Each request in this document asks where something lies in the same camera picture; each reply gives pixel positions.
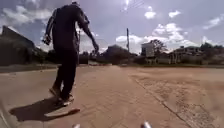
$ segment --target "skateboarder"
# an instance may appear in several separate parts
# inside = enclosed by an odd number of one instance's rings
[[[53,48],[59,57],[61,66],[58,68],[57,77],[50,92],[58,97],[65,106],[74,100],[70,92],[74,84],[79,54],[77,50],[76,22],[92,40],[95,52],[98,52],[99,46],[88,28],[89,20],[77,2],[57,8],[53,12],[48,21],[43,39],[43,42],[49,45],[51,41],[50,32],[52,30]]]

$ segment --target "dark shirt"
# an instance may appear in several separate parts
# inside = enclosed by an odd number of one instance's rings
[[[82,9],[77,5],[65,5],[54,11],[48,21],[46,33],[52,28],[53,45],[56,47],[75,48],[77,47],[76,22],[79,27],[88,24],[88,19]]]

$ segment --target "dark pants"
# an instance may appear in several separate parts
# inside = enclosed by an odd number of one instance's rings
[[[69,94],[74,84],[76,65],[77,65],[77,52],[75,49],[54,48],[55,52],[61,62],[58,68],[57,77],[54,82],[54,88],[61,89],[63,83],[63,89],[60,97],[63,100],[69,98]]]

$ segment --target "house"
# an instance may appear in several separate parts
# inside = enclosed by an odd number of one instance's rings
[[[200,57],[202,55],[202,51],[200,50],[200,47],[195,46],[189,46],[184,47],[181,46],[180,48],[172,51],[169,53],[170,58],[172,60],[172,63],[179,63],[183,58],[195,58]]]
[[[154,50],[154,44],[149,42],[149,43],[144,43],[141,44],[142,52],[141,56],[144,57],[154,57],[155,56],[155,50]]]
[[[27,64],[33,61],[42,61],[40,55],[45,54],[35,47],[34,43],[26,37],[3,26],[0,35],[0,66],[13,64]]]

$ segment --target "sneaker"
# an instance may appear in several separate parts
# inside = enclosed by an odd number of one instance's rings
[[[69,98],[67,100],[62,100],[62,105],[63,106],[68,106],[74,101],[74,97],[70,94]]]
[[[55,97],[60,97],[61,91],[59,89],[56,89],[56,88],[52,87],[51,89],[49,89],[49,91]]]

